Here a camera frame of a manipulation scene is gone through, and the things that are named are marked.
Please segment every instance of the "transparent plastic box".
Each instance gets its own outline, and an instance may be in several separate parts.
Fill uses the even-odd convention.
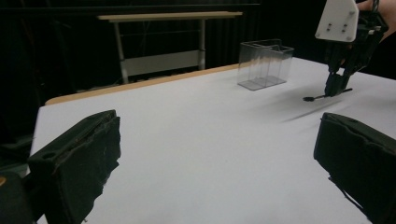
[[[240,45],[237,82],[251,91],[285,83],[294,49],[280,39],[244,42]]]

